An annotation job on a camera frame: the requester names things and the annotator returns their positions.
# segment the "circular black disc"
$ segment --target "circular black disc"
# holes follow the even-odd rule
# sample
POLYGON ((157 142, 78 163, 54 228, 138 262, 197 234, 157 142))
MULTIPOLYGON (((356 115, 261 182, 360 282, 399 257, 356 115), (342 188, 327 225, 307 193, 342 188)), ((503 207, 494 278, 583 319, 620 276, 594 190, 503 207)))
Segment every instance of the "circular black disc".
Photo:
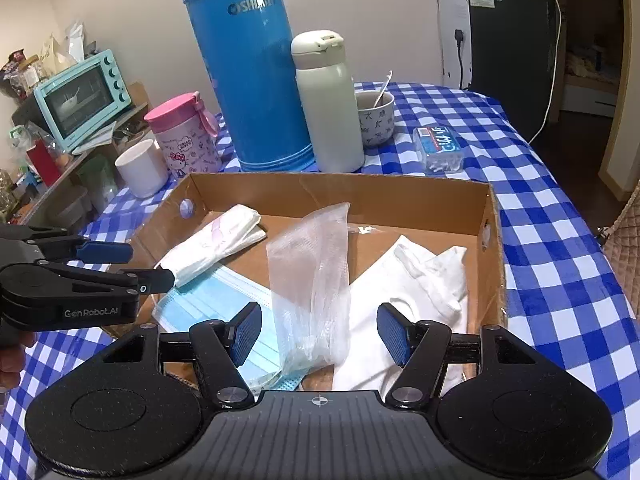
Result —
POLYGON ((131 475, 170 459, 193 440, 201 413, 188 387, 128 367, 103 365, 69 375, 63 388, 54 384, 31 403, 25 420, 31 445, 56 471, 131 475))
POLYGON ((611 432, 606 407, 586 386, 534 365, 459 384, 436 418, 453 449, 497 476, 572 476, 595 466, 611 432))

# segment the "shimizu logo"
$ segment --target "shimizu logo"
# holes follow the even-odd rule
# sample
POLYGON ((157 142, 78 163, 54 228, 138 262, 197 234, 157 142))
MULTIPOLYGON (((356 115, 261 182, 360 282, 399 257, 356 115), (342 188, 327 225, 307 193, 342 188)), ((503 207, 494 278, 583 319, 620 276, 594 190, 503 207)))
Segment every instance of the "shimizu logo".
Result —
POLYGON ((86 308, 84 310, 65 310, 65 317, 92 317, 92 316, 109 316, 111 314, 117 314, 118 309, 115 307, 112 308, 103 308, 103 309, 89 309, 86 308))
POLYGON ((226 12, 232 16, 237 16, 243 12, 249 12, 250 10, 263 9, 264 7, 271 7, 276 0, 242 0, 236 4, 231 4, 226 8, 226 12))

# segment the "blue checkered tablecloth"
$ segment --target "blue checkered tablecloth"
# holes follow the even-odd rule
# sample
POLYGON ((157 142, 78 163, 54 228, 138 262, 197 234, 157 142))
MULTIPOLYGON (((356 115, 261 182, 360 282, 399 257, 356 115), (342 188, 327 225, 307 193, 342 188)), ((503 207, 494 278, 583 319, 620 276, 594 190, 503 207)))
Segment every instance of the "blue checkered tablecloth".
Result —
MULTIPOLYGON (((366 150, 362 172, 422 175, 409 132, 436 122, 455 129, 465 169, 447 176, 491 182, 500 202, 509 329, 607 403, 613 436, 597 471, 609 479, 640 478, 638 324, 587 225, 495 100, 421 84, 391 84, 389 89, 396 97, 396 132, 386 145, 366 150)), ((226 131, 218 146, 224 171, 239 171, 226 131)), ((123 190, 86 234, 126 240, 174 185, 168 183, 144 201, 123 190)), ((24 433, 24 414, 33 397, 110 341, 97 328, 40 334, 28 350, 22 383, 12 391, 0 426, 2 479, 34 475, 34 455, 24 433)))

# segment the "human hand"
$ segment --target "human hand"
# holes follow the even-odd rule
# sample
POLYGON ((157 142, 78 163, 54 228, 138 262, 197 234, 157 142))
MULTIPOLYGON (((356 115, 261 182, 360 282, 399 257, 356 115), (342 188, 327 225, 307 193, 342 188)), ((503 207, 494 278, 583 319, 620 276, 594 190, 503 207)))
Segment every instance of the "human hand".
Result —
POLYGON ((20 384, 20 372, 24 368, 24 347, 36 343, 33 332, 20 332, 20 344, 0 350, 0 386, 11 390, 20 384))

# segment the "brown quilted fabric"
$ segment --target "brown quilted fabric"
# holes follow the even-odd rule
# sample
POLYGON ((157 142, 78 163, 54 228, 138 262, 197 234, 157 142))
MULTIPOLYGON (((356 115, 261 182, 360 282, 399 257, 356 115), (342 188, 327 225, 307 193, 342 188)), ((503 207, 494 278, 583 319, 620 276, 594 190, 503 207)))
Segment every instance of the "brown quilted fabric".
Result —
POLYGON ((604 253, 640 320, 640 184, 606 234, 604 253))

